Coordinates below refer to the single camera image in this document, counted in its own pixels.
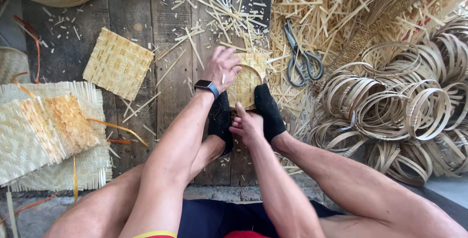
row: watch face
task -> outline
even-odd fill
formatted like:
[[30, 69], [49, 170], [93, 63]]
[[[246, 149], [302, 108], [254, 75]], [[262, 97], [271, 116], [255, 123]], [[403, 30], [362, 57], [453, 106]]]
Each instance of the watch face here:
[[210, 80], [201, 79], [196, 82], [195, 86], [208, 87], [212, 82]]

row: black sock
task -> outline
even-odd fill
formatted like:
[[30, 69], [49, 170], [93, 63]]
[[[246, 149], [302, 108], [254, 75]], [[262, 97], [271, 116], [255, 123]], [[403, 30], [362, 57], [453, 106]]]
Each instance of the black sock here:
[[233, 135], [229, 131], [229, 126], [231, 126], [231, 112], [229, 111], [227, 92], [224, 91], [213, 102], [208, 113], [208, 135], [217, 135], [226, 142], [222, 155], [231, 152], [234, 147]]
[[263, 133], [266, 140], [271, 143], [275, 136], [286, 131], [284, 121], [266, 83], [255, 87], [254, 95], [256, 111], [263, 117]]

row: wooden floor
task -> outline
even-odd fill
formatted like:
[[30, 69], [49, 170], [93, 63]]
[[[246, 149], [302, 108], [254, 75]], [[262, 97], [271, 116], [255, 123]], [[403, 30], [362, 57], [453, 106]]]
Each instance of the wooden floor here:
[[[49, 48], [41, 49], [40, 82], [83, 80], [84, 68], [102, 27], [106, 27], [127, 39], [137, 39], [137, 43], [143, 47], [147, 47], [148, 43], [153, 43], [160, 47], [159, 51], [164, 51], [176, 43], [174, 41], [176, 35], [172, 29], [175, 28], [176, 33], [184, 33], [181, 27], [190, 29], [190, 27], [196, 25], [198, 20], [201, 20], [200, 24], [204, 29], [206, 23], [212, 20], [206, 13], [205, 6], [201, 3], [195, 3], [198, 6], [197, 9], [193, 9], [186, 2], [175, 10], [171, 10], [175, 0], [165, 0], [164, 2], [168, 3], [168, 5], [162, 5], [161, 1], [163, 0], [91, 0], [83, 7], [69, 8], [64, 13], [62, 13], [65, 11], [64, 8], [46, 7], [54, 15], [52, 17], [54, 22], [52, 22], [49, 21], [49, 15], [42, 10], [43, 5], [23, 0], [23, 19], [34, 28], [40, 38], [49, 46]], [[245, 12], [250, 9], [247, 6], [248, 1], [243, 0], [244, 5], [246, 5]], [[264, 9], [264, 18], [259, 22], [270, 25], [269, 5], [271, 0], [255, 1], [267, 3], [268, 7]], [[236, 2], [237, 0], [232, 0], [235, 7], [238, 6]], [[58, 21], [58, 16], [66, 17], [69, 20], [54, 26]], [[80, 40], [78, 40], [74, 27], [80, 35]], [[31, 69], [31, 75], [35, 76], [38, 68], [36, 44], [32, 38], [26, 37], [26, 40], [29, 68]], [[218, 39], [217, 35], [215, 36], [211, 32], [196, 35], [193, 40], [202, 60], [207, 60], [219, 41], [226, 42], [223, 36]], [[206, 49], [202, 46], [203, 43], [212, 43], [211, 48]], [[239, 39], [233, 39], [233, 43], [243, 47], [243, 41]], [[187, 49], [187, 51], [180, 61], [161, 81], [157, 89], [154, 89], [155, 84], [166, 72], [166, 66], [169, 66], [183, 49]], [[113, 169], [114, 178], [143, 163], [148, 158], [155, 146], [155, 139], [161, 137], [179, 111], [190, 100], [190, 93], [187, 84], [184, 84], [184, 80], [190, 78], [195, 83], [201, 77], [201, 65], [197, 61], [195, 52], [192, 51], [188, 40], [181, 43], [178, 48], [172, 50], [164, 58], [167, 62], [162, 59], [151, 64], [150, 71], [148, 71], [132, 106], [135, 109], [136, 105], [142, 105], [164, 87], [167, 85], [169, 87], [161, 94], [155, 104], [150, 104], [141, 111], [143, 114], [132, 117], [123, 125], [139, 134], [146, 142], [149, 142], [149, 147], [146, 148], [138, 142], [133, 142], [131, 145], [112, 145], [114, 151], [121, 157], [118, 159], [111, 154], [115, 166]], [[122, 125], [126, 106], [120, 97], [104, 89], [102, 92], [106, 121]], [[156, 136], [144, 129], [143, 124], [150, 127], [156, 133]], [[109, 135], [112, 131], [114, 131], [111, 135], [112, 139], [132, 138], [130, 133], [117, 131], [117, 129], [110, 127], [106, 130], [106, 133]], [[235, 146], [231, 154], [218, 158], [207, 166], [195, 178], [195, 183], [233, 186], [256, 184], [249, 152], [242, 146]]]

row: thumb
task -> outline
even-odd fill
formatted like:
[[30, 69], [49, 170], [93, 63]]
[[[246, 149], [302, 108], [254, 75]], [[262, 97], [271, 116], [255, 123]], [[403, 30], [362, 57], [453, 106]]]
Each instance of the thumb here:
[[240, 66], [238, 66], [238, 65], [237, 65], [237, 66], [234, 66], [234, 67], [231, 69], [231, 71], [233, 71], [233, 72], [234, 72], [234, 75], [236, 75], [237, 73], [239, 73], [240, 71], [242, 71], [242, 67], [240, 67]]
[[244, 109], [244, 107], [242, 106], [242, 103], [240, 103], [239, 101], [236, 102], [235, 108], [236, 108], [236, 110], [237, 110], [237, 114], [238, 114], [242, 119], [244, 119], [244, 117], [247, 116], [247, 113], [245, 112], [245, 109]]

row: watch strap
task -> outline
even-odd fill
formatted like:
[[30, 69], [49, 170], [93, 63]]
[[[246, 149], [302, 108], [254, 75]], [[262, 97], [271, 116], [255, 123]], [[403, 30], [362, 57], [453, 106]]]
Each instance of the watch strap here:
[[216, 85], [214, 85], [214, 83], [212, 81], [210, 82], [210, 84], [208, 86], [201, 85], [201, 83], [205, 82], [205, 81], [206, 80], [197, 81], [196, 84], [194, 85], [195, 89], [200, 88], [200, 89], [204, 89], [204, 90], [210, 90], [214, 95], [214, 100], [216, 100], [216, 98], [218, 98], [218, 96], [219, 96], [218, 88], [216, 88]]

